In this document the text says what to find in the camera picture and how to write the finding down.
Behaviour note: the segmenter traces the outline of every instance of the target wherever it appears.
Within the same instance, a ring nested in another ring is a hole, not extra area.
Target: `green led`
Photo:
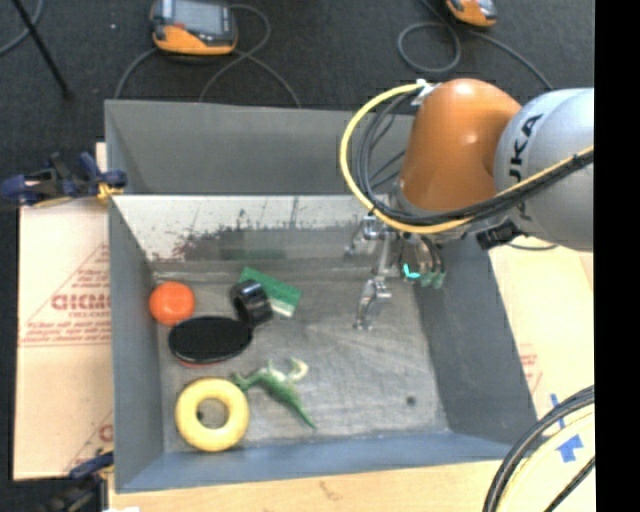
[[[407,279],[420,279],[422,277],[418,272],[411,272],[407,263],[402,266],[402,271]]]
[[[433,277],[435,276],[435,273],[433,272],[427,272],[426,274],[422,275],[422,279],[420,279],[420,285],[423,288],[426,288],[427,286],[429,286],[431,284],[431,282],[433,281]]]

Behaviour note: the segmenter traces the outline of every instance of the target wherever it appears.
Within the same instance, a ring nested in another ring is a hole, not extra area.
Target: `orange ball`
[[[166,281],[157,286],[149,297],[151,315],[164,325],[173,326],[193,314],[196,300],[186,284]]]

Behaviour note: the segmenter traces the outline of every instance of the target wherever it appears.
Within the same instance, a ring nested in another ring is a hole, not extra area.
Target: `black lid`
[[[183,361],[209,364],[240,354],[251,339],[251,329],[244,322],[221,316],[200,316],[171,329],[169,348]]]

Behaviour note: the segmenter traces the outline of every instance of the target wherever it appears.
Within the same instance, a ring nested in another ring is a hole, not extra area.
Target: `gray bin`
[[[346,194],[337,146],[351,114],[159,102],[106,104],[110,168],[129,173],[110,208],[119,492],[300,478],[501,458],[536,419],[491,264],[473,240],[443,248],[441,290],[390,282],[373,330],[352,328],[372,260],[343,248],[366,212]],[[379,153],[395,154],[399,117]],[[188,282],[196,314],[233,315],[227,290],[251,266],[302,290],[292,318],[241,355],[187,369],[149,314],[159,282]],[[299,383],[312,431],[260,389],[249,430],[204,453],[173,423],[180,390],[272,359]]]

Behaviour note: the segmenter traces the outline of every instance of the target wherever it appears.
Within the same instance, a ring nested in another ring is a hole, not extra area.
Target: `orange device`
[[[446,0],[446,4],[460,21],[477,27],[494,25],[498,18],[493,0]]]
[[[156,0],[151,26],[153,42],[168,53],[224,55],[238,42],[231,7],[219,0]]]
[[[176,281],[166,281],[154,288],[149,297],[151,315],[161,324],[173,326],[189,318],[195,309],[191,288]]]

